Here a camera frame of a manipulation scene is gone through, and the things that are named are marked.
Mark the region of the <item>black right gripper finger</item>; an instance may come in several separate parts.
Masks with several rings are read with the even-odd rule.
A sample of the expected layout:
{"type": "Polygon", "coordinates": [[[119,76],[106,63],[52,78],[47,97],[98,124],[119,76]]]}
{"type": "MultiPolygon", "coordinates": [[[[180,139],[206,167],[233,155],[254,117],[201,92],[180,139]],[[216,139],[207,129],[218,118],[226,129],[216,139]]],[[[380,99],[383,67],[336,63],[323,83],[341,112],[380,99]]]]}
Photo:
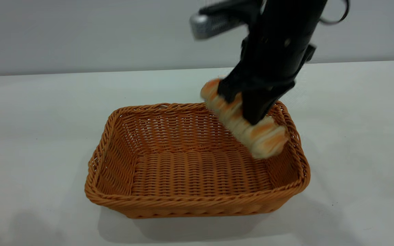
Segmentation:
{"type": "Polygon", "coordinates": [[[244,74],[230,73],[218,85],[218,94],[227,103],[232,103],[239,93],[243,92],[244,74]]]}
{"type": "Polygon", "coordinates": [[[260,122],[284,94],[294,87],[294,82],[243,92],[243,117],[251,125],[260,122]]]}

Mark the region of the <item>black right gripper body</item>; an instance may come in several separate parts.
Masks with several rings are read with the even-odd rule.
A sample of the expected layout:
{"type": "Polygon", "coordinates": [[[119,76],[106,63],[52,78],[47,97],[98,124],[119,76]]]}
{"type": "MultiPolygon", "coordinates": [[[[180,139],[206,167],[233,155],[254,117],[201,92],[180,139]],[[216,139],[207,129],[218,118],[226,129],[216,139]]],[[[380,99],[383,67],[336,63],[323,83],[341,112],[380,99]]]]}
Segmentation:
{"type": "Polygon", "coordinates": [[[325,0],[268,0],[250,29],[234,85],[280,85],[294,80],[319,22],[325,0]]]}

